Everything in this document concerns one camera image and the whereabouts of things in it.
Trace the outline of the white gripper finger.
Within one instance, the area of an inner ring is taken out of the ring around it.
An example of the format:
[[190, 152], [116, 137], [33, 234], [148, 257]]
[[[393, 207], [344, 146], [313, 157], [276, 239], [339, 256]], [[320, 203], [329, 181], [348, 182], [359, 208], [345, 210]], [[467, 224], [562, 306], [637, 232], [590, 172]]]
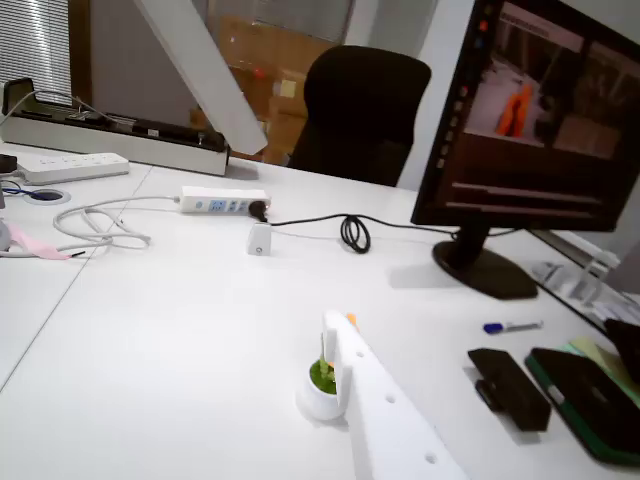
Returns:
[[323, 354], [334, 366], [358, 479], [465, 479], [436, 430], [341, 313], [323, 317]]

